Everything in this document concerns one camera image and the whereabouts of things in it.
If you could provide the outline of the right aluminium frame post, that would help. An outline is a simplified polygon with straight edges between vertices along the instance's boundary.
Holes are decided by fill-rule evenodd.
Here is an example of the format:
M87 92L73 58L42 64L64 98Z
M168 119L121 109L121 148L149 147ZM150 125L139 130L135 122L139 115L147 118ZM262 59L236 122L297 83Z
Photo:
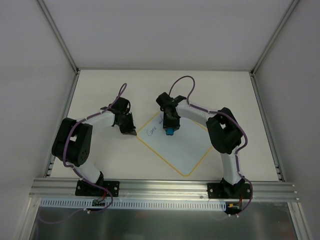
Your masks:
M267 44L265 45L262 53L260 54L258 60L256 61L255 65L250 71L250 74L254 76L256 72L259 70L260 66L263 64L264 60L272 50L273 45L276 43L279 35L281 34L282 30L290 20L292 14L296 10L297 6L299 5L300 0L291 0L288 7L286 8L284 14L282 15L280 21L276 25L275 30L273 31L271 37L269 38Z

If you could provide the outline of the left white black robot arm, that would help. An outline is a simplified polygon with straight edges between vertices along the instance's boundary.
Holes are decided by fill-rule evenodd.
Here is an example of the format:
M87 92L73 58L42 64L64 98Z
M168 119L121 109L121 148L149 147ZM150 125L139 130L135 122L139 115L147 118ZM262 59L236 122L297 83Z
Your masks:
M114 126L118 126L123 135L137 134L130 111L101 111L80 120L64 118L51 148L52 155L87 183L86 189L94 196L104 191L104 176L89 160L92 137Z

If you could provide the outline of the left aluminium frame post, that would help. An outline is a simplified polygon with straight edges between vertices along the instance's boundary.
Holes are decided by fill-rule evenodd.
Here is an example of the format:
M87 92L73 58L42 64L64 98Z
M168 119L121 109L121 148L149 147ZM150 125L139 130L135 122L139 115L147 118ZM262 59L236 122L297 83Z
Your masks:
M69 51L69 49L63 39L63 36L61 35L46 2L44 0L36 0L35 2L39 6L40 11L42 12L49 28L51 29L55 39L57 40L57 43L58 43L59 47L61 48L65 58L67 59L72 71L75 74L77 74L79 72L79 68L78 68L74 58L72 57L71 52Z

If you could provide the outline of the aluminium mounting rail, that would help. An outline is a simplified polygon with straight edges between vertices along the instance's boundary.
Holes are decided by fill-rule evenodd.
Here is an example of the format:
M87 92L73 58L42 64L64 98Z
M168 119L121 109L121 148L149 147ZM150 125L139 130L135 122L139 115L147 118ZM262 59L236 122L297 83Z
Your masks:
M74 198L77 178L36 178L30 197ZM256 202L299 202L295 185L281 181L254 181L245 192ZM118 199L201 201L212 200L214 189L206 181L120 179Z

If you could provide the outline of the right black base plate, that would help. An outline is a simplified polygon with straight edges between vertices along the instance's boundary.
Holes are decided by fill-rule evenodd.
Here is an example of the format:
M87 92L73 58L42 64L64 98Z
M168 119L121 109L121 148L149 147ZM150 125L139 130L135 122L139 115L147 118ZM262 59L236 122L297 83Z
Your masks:
M227 184L209 182L206 184L207 195L209 199L245 199L249 200L252 196L252 190L248 183L240 187L227 186Z

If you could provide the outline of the yellow framed whiteboard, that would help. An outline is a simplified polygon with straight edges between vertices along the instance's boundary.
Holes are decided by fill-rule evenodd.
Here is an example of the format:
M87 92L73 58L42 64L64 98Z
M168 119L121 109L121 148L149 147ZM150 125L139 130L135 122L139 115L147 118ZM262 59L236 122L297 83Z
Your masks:
M138 132L137 138L183 177L188 177L212 150L207 129L188 118L180 119L180 128L167 135L164 117L157 112Z

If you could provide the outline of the aluminium frame post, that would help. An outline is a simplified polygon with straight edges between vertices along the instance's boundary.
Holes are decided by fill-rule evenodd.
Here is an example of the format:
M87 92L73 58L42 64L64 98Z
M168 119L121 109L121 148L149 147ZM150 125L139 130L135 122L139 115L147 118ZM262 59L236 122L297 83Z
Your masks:
M63 36L61 35L46 2L44 0L36 0L35 2L39 6L40 11L42 12L49 28L51 29L55 39L57 40L57 43L58 43L59 47L61 48L65 58L67 59L72 71L75 74L77 74L79 72L79 68L78 68L74 58L72 57L71 52L69 51L69 49L63 39Z
M286 8L284 14L282 15L280 21L276 25L275 30L273 31L271 37L269 38L267 44L265 45L262 53L260 54L258 60L256 61L255 65L250 71L250 74L254 76L256 72L259 70L260 66L263 64L264 60L272 50L273 45L276 43L279 35L281 34L282 30L290 20L292 14L296 10L297 6L299 5L300 0L291 0L288 7Z

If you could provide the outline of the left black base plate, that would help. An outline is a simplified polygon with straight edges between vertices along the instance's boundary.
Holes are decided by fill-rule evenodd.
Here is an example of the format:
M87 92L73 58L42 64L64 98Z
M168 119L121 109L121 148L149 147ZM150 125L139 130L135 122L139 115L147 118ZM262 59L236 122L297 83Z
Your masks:
M102 188L107 189L113 197L119 196L120 182L113 180L103 180ZM93 186L83 180L78 180L75 195L80 197L102 197L104 190L100 187Z

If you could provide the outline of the blue whiteboard eraser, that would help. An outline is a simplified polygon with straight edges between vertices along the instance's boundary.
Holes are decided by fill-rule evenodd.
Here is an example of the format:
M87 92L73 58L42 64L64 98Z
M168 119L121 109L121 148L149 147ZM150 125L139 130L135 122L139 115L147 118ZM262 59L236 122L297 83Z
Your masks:
M174 135L174 132L175 132L175 129L174 129L174 128L167 128L167 129L165 130L165 134L166 134L167 136L173 136L173 135Z

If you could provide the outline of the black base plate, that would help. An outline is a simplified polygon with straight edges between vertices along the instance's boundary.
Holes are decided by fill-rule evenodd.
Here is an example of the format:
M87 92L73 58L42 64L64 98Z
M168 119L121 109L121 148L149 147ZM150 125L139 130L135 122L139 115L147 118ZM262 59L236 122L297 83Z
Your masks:
M245 199L249 200L252 196L252 190L248 183L240 187L227 186L227 184L209 182L206 184L207 195L209 199Z
M107 189L113 197L119 196L120 182L113 180L103 180L102 188ZM104 190L100 187L93 186L83 180L78 180L75 195L80 197L102 197Z

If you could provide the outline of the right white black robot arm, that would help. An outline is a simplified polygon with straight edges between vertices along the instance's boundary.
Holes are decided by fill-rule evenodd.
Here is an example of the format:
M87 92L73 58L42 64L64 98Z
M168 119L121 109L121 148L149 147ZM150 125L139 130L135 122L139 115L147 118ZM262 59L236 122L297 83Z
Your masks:
M207 110L187 103L169 101L160 106L163 112L163 128L168 135L180 128L180 118L192 120L207 128L211 145L221 154L223 177L226 182L223 192L228 198L235 198L242 191L239 182L239 164L236 160L236 150L242 143L243 131L231 110L224 107L220 110Z

